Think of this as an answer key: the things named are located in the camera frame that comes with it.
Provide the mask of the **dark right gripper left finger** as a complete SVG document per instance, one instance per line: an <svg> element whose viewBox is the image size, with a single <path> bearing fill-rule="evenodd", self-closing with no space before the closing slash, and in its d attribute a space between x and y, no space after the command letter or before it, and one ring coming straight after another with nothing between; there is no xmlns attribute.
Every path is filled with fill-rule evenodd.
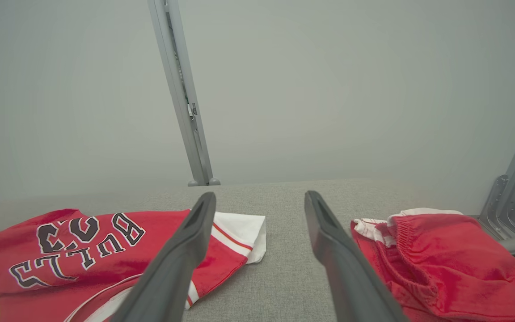
<svg viewBox="0 0 515 322"><path fill-rule="evenodd" d="M205 192L151 261L111 322L180 322L194 269L204 260L216 212L216 195Z"/></svg>

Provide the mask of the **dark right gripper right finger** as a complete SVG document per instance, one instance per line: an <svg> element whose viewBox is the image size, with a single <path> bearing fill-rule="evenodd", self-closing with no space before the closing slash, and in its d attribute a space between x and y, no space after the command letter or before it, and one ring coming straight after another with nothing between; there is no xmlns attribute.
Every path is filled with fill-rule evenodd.
<svg viewBox="0 0 515 322"><path fill-rule="evenodd" d="M408 321L319 192L306 192L304 211L313 255L325 267L337 321Z"/></svg>

